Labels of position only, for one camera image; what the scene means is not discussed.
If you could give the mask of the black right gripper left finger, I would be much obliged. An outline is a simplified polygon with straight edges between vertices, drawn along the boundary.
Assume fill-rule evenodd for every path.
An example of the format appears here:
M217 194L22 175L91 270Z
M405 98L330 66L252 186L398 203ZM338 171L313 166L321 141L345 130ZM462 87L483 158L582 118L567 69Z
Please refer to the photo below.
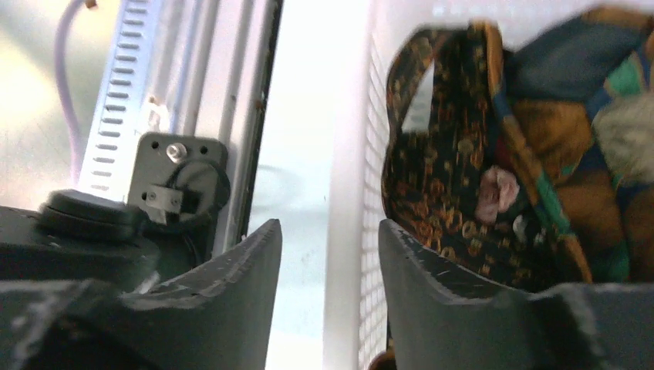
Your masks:
M1 285L3 369L263 369L281 260L270 219L145 294L81 281Z

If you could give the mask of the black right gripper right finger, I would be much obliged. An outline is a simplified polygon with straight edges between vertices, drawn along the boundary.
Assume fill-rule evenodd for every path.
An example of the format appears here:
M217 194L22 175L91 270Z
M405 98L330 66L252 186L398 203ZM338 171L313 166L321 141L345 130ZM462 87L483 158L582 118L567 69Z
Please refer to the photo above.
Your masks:
M650 284L560 284L537 294L489 281L379 224L379 261L400 369L651 369Z

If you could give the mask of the black gold floral tie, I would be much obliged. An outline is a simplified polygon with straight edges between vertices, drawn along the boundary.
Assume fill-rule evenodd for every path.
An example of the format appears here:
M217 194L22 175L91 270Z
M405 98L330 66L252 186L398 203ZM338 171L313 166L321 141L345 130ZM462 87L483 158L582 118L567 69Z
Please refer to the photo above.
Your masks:
M381 180L386 220L423 247L489 281L514 286L508 258L515 236L483 225L474 209L497 128L484 36L465 29L418 29L389 70L389 143Z

